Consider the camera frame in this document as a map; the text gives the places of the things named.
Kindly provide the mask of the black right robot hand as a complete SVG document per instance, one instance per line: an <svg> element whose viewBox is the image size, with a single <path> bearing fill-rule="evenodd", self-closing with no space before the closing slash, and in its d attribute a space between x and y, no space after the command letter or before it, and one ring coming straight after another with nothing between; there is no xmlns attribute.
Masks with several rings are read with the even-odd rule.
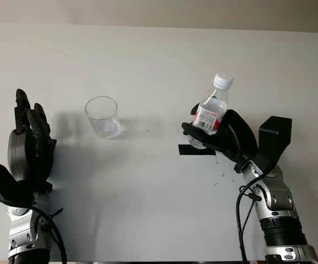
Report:
<svg viewBox="0 0 318 264"><path fill-rule="evenodd" d="M255 157L258 144L250 126L234 110L228 109L217 132L209 135L192 123L181 124L183 134L192 136L203 147L221 152L235 163L244 163Z"/></svg>

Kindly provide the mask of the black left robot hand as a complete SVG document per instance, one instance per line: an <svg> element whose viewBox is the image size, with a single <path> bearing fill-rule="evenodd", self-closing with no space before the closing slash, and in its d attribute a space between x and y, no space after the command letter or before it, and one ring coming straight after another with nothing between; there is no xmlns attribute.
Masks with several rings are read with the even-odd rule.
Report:
<svg viewBox="0 0 318 264"><path fill-rule="evenodd" d="M32 192L49 193L48 182L54 160L56 139L39 103L30 106L25 91L17 89L14 108L15 129L8 141L8 165L14 179Z"/></svg>

